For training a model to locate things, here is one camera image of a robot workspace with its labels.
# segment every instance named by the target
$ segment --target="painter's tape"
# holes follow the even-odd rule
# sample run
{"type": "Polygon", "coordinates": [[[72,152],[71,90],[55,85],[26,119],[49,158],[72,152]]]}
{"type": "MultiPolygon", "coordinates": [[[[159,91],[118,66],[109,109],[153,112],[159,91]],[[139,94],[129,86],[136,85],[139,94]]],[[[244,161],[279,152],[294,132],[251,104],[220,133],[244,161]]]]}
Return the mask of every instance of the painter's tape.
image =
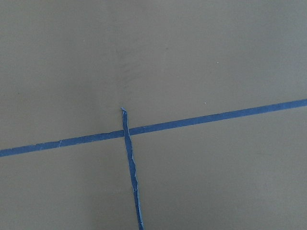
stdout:
{"type": "MultiPolygon", "coordinates": [[[[191,126],[191,125],[226,120],[226,119],[231,119],[231,118],[236,118],[236,117],[241,117],[241,116],[250,116],[250,115],[256,115],[256,114],[269,113],[269,112],[285,110],[285,109],[299,108],[303,106],[307,106],[307,99],[279,103],[279,104],[271,104],[271,105],[266,105],[266,106],[261,106],[261,107],[250,108],[250,109],[236,110],[236,111],[225,112],[221,114],[194,117],[194,118],[178,120],[178,121],[170,121],[170,122],[149,125],[149,126],[131,128],[130,135],[150,133],[150,132],[155,132],[155,131],[160,131],[160,130],[165,130],[165,129],[191,126]]],[[[123,136],[124,136],[124,130],[119,130],[119,131],[114,131],[111,133],[100,133],[100,134],[79,137],[79,138],[70,138],[70,139],[64,139],[64,140],[59,140],[59,141],[54,141],[54,142],[40,143],[36,145],[21,146],[21,147],[16,147],[12,149],[3,149],[3,150],[0,150],[0,157],[21,154],[21,153],[26,153],[26,152],[60,148],[60,147],[83,144],[83,143],[99,141],[99,140],[120,138],[123,136]]]]}
{"type": "Polygon", "coordinates": [[[136,208],[136,215],[138,218],[139,230],[144,230],[141,204],[140,204],[140,196],[139,196],[138,179],[136,176],[136,167],[135,167],[135,162],[133,158],[132,141],[131,141],[130,134],[129,134],[128,114],[124,108],[121,108],[121,109],[123,111],[123,128],[124,128],[124,135],[125,135],[126,150],[127,150],[127,155],[128,155],[130,177],[131,177],[132,188],[133,188],[134,203],[135,203],[135,208],[136,208]]]}

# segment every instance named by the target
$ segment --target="gray floor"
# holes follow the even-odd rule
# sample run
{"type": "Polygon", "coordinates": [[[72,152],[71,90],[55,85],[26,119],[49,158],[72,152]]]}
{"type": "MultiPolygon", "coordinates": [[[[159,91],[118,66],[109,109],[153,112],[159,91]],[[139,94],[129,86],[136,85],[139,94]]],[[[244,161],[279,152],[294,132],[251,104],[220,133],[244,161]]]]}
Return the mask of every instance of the gray floor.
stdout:
{"type": "MultiPolygon", "coordinates": [[[[0,2],[0,149],[307,98],[307,1],[0,2]]],[[[304,229],[306,108],[132,137],[145,227],[304,229]]],[[[137,229],[122,138],[0,159],[0,227],[137,229]]]]}

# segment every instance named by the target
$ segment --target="blue tape strip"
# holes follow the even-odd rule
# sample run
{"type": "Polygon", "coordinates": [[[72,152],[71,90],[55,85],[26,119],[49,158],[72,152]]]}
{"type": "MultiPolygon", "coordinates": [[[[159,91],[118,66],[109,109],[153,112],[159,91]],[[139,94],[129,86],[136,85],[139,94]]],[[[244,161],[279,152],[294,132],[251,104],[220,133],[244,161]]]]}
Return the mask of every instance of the blue tape strip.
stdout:
{"type": "MultiPolygon", "coordinates": [[[[213,121],[220,121],[220,120],[231,119],[231,118],[236,118],[236,117],[241,117],[241,116],[250,116],[250,115],[269,113],[269,112],[285,110],[285,109],[299,108],[303,106],[307,106],[307,99],[279,103],[279,104],[271,104],[271,105],[266,105],[266,106],[261,106],[261,107],[250,108],[250,109],[236,110],[236,111],[226,112],[226,113],[221,113],[221,114],[200,116],[200,117],[189,118],[189,119],[184,119],[184,120],[179,120],[179,121],[165,122],[165,123],[160,123],[160,124],[155,124],[155,125],[150,125],[150,126],[131,128],[130,135],[155,132],[155,131],[170,129],[170,128],[191,126],[191,125],[208,123],[208,122],[213,122],[213,121]]],[[[84,136],[84,137],[79,137],[79,138],[70,138],[70,139],[64,139],[64,140],[59,140],[59,141],[54,141],[54,142],[40,143],[36,145],[21,146],[21,147],[16,147],[12,149],[3,149],[3,150],[0,150],[0,157],[33,152],[33,151],[60,148],[60,147],[83,144],[83,143],[99,141],[99,140],[120,138],[123,136],[124,136],[124,131],[119,130],[119,131],[114,131],[111,133],[94,134],[94,135],[89,135],[89,136],[84,136]]]]}
{"type": "Polygon", "coordinates": [[[132,141],[131,141],[130,134],[129,134],[128,114],[124,108],[121,108],[121,109],[123,111],[123,128],[124,128],[124,134],[125,134],[125,143],[126,143],[126,149],[127,149],[127,155],[128,155],[128,162],[129,162],[130,177],[131,177],[132,188],[133,188],[136,215],[138,218],[139,230],[143,230],[144,224],[143,224],[143,219],[142,219],[138,179],[136,176],[136,168],[135,168],[135,162],[133,158],[133,147],[132,147],[132,141]]]}

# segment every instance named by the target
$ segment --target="vertical blue tape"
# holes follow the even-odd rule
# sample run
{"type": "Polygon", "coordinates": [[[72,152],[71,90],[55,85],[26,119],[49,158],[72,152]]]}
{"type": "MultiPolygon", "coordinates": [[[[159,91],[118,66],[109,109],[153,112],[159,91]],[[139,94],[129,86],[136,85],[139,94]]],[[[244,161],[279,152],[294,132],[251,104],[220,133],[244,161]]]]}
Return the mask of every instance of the vertical blue tape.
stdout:
{"type": "Polygon", "coordinates": [[[135,208],[136,208],[136,215],[138,218],[139,230],[144,230],[141,204],[140,204],[140,196],[139,196],[138,179],[136,176],[136,167],[135,167],[135,162],[133,158],[133,147],[132,147],[132,141],[130,138],[129,126],[128,126],[128,114],[124,108],[121,108],[121,109],[123,111],[123,128],[124,128],[124,135],[125,135],[126,150],[127,150],[127,155],[128,155],[130,177],[131,177],[132,188],[133,188],[134,203],[135,203],[135,208]]]}

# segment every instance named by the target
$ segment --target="wrinkled blue tape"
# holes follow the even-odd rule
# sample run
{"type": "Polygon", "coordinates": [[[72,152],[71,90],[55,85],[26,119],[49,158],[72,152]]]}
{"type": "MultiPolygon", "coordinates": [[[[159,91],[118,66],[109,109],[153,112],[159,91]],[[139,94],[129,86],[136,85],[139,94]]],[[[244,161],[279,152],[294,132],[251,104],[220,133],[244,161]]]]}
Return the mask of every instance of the wrinkled blue tape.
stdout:
{"type": "MultiPolygon", "coordinates": [[[[149,125],[149,126],[142,126],[142,127],[137,127],[137,128],[131,128],[130,135],[155,132],[155,131],[160,131],[160,130],[170,129],[170,128],[191,126],[191,125],[208,123],[208,122],[213,122],[213,121],[220,121],[220,120],[231,119],[231,118],[236,118],[236,117],[241,117],[241,116],[263,114],[263,113],[274,112],[274,111],[279,111],[279,110],[284,110],[284,109],[299,108],[303,106],[307,106],[307,99],[279,103],[279,104],[271,104],[271,105],[266,105],[266,106],[261,106],[261,107],[250,108],[250,109],[236,110],[236,111],[231,111],[231,112],[226,112],[226,113],[221,113],[221,114],[200,116],[200,117],[189,118],[189,119],[184,119],[184,120],[165,122],[165,123],[149,125]]],[[[21,146],[21,147],[16,147],[12,149],[3,149],[3,150],[0,150],[0,157],[21,154],[21,153],[26,153],[26,152],[60,148],[60,147],[83,144],[83,143],[99,141],[99,140],[120,138],[123,136],[124,136],[124,130],[119,130],[119,131],[114,131],[111,133],[100,133],[100,134],[79,137],[79,138],[70,138],[70,139],[64,139],[60,141],[40,143],[36,145],[21,146]]]]}
{"type": "Polygon", "coordinates": [[[141,211],[141,204],[140,204],[139,186],[138,186],[138,179],[136,176],[135,162],[133,158],[132,141],[131,141],[130,134],[129,134],[128,114],[124,108],[121,108],[121,109],[123,111],[123,128],[124,128],[124,134],[125,134],[125,143],[126,143],[126,149],[127,149],[127,155],[128,155],[128,162],[129,162],[130,177],[131,177],[132,188],[133,188],[136,215],[138,218],[139,230],[143,230],[144,225],[143,225],[142,211],[141,211]]]}

